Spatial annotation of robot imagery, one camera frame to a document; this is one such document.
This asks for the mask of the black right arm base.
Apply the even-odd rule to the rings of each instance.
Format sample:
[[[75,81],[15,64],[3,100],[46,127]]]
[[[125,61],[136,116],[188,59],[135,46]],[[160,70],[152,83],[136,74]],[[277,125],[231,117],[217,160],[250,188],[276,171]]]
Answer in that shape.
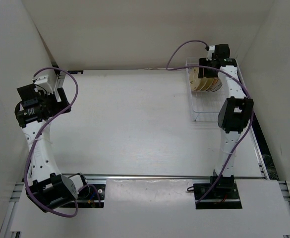
[[[187,192],[194,193],[196,210],[241,209],[239,191],[234,176],[223,177],[208,193],[217,176],[211,176],[208,183],[194,183]]]

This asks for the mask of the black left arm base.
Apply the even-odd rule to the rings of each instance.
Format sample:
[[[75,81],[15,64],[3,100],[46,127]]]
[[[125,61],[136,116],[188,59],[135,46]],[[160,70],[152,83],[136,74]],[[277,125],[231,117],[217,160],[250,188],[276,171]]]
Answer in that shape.
[[[106,185],[94,184],[96,190],[89,186],[84,188],[78,194],[78,207],[79,208],[103,208],[105,202]]]

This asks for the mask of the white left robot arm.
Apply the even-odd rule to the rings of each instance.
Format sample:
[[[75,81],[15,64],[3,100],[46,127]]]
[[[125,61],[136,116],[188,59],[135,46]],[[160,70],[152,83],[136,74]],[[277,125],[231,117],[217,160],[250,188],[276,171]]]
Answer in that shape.
[[[15,107],[15,117],[29,146],[25,173],[31,177],[26,182],[26,194],[43,212],[85,198],[90,186],[81,173],[64,176],[57,167],[50,140],[50,119],[59,112],[69,113],[70,104],[63,88],[48,92],[31,83],[19,87],[21,101]]]

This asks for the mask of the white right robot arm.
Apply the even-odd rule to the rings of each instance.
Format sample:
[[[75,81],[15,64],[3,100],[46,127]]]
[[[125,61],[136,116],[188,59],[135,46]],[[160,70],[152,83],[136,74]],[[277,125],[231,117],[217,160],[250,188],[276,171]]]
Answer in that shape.
[[[210,178],[209,193],[222,197],[233,189],[235,150],[249,131],[253,119],[253,105],[244,85],[238,78],[235,59],[230,57],[228,44],[206,46],[207,56],[199,59],[199,78],[218,78],[225,92],[225,100],[218,114],[221,144],[218,161]]]

